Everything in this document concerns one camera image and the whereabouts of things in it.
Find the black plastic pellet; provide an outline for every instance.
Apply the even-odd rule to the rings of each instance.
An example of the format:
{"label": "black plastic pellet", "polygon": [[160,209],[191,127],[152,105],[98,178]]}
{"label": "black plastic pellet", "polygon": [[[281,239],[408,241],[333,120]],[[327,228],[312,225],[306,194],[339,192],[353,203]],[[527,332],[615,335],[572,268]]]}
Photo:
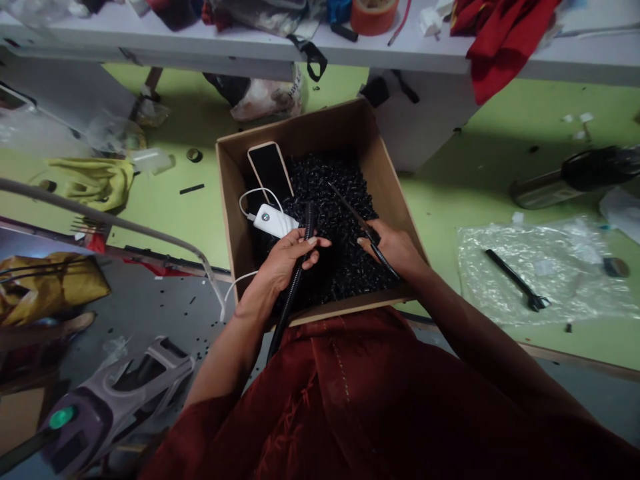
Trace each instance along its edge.
{"label": "black plastic pellet", "polygon": [[[294,311],[396,287],[397,280],[357,244],[357,238],[363,236],[360,225],[328,186],[332,183],[365,220],[378,218],[356,150],[346,147],[309,153],[288,158],[286,165],[295,197],[279,199],[285,213],[304,225],[305,206],[312,201],[317,208],[317,235],[333,243],[330,248],[320,250],[318,264],[305,272]],[[253,175],[245,180],[247,188],[258,186]],[[264,196],[248,198],[252,212],[264,203]],[[250,232],[255,262],[261,265],[278,239],[258,229]],[[276,302],[274,315],[279,314],[282,303],[282,299]]]}

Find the white shelf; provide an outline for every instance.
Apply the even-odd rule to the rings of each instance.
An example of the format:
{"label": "white shelf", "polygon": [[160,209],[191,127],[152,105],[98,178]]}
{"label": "white shelf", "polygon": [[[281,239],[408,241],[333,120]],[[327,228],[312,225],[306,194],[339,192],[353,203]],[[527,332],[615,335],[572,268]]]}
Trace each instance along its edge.
{"label": "white shelf", "polygon": [[[406,0],[401,0],[395,24],[384,35],[360,36],[358,42],[352,43],[323,24],[313,42],[329,64],[466,73],[469,64],[465,56],[473,38],[450,37],[448,24],[440,34],[440,40],[420,36],[417,14],[420,9],[435,3],[436,0],[414,0],[409,20],[391,47],[387,42],[400,22]],[[244,27],[218,33],[215,27],[200,21],[172,32],[153,12],[138,18],[128,4],[114,2],[107,2],[100,13],[90,19],[68,18],[37,34],[2,12],[0,35],[32,40],[30,45],[16,40],[22,48],[14,51],[20,55],[29,55],[29,50],[36,47],[39,51],[64,49],[65,52],[78,48],[85,52],[82,59],[86,59],[87,50],[96,49],[96,60],[102,60],[100,49],[122,47],[156,52],[167,58],[190,54],[270,61],[303,59],[288,40],[274,35]],[[640,33],[554,39],[550,47],[532,56],[521,77],[640,87]]]}

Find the scissors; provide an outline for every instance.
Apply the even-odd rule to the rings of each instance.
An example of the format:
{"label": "scissors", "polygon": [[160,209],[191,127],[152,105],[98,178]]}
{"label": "scissors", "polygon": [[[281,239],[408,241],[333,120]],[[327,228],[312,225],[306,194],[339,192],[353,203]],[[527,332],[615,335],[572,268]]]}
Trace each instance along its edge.
{"label": "scissors", "polygon": [[375,253],[375,256],[378,257],[378,260],[380,260],[380,263],[382,263],[382,265],[384,265],[387,270],[389,270],[391,272],[391,274],[397,279],[397,280],[402,280],[400,278],[400,275],[397,274],[397,272],[393,269],[393,267],[389,264],[389,262],[387,261],[387,259],[385,258],[385,256],[382,254],[382,252],[380,251],[380,249],[378,248],[378,241],[374,240],[375,237],[377,237],[377,234],[375,232],[375,230],[373,228],[371,228],[367,222],[365,222],[364,218],[362,218],[360,216],[360,214],[358,214],[358,212],[356,212],[356,210],[350,206],[349,202],[347,202],[347,200],[340,195],[340,192],[338,192],[338,189],[335,188],[330,182],[327,182],[329,184],[329,186],[333,189],[333,191],[335,192],[335,194],[338,196],[338,198],[340,198],[340,200],[342,200],[342,203],[345,204],[345,206],[349,209],[349,211],[351,212],[351,214],[355,217],[356,220],[358,220],[358,223],[360,224],[360,226],[362,227],[362,230],[364,230],[365,235],[367,236],[367,238],[369,239],[369,241],[371,242],[371,249],[373,250],[373,252]]}

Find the grey floor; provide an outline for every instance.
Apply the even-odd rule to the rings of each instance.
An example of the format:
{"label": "grey floor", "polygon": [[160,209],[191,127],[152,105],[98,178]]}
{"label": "grey floor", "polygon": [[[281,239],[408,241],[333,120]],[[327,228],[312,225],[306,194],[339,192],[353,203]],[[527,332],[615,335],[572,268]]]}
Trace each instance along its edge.
{"label": "grey floor", "polygon": [[[0,259],[11,255],[44,257],[54,251],[82,249],[0,229]],[[208,346],[224,328],[220,323],[220,305],[208,282],[200,277],[164,277],[139,265],[124,264],[118,259],[99,257],[98,264],[111,286],[112,293],[92,302],[87,310],[97,312],[92,326],[74,338],[62,366],[61,377],[76,387],[90,377],[107,357],[105,346],[114,340],[127,341],[129,353],[142,352],[159,335],[164,335],[194,359],[206,356]],[[228,283],[221,285],[223,292]],[[416,331],[418,339],[451,351],[439,333]],[[258,362],[249,382],[265,366],[271,334],[263,341]],[[572,365],[557,365],[538,360],[541,366],[574,395],[604,426],[640,447],[640,383],[624,381]],[[196,361],[196,369],[201,360]],[[140,432],[155,432],[174,422],[181,401]],[[47,479],[53,474],[38,455],[5,475],[3,479]]]}

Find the green button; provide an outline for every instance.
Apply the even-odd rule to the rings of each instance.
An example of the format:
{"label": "green button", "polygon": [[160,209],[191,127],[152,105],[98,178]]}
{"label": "green button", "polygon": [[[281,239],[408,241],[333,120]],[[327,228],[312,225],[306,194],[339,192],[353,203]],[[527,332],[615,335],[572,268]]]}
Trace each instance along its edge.
{"label": "green button", "polygon": [[58,410],[51,416],[51,419],[49,420],[49,428],[52,430],[58,430],[59,428],[64,427],[73,420],[77,412],[78,408],[74,405]]}

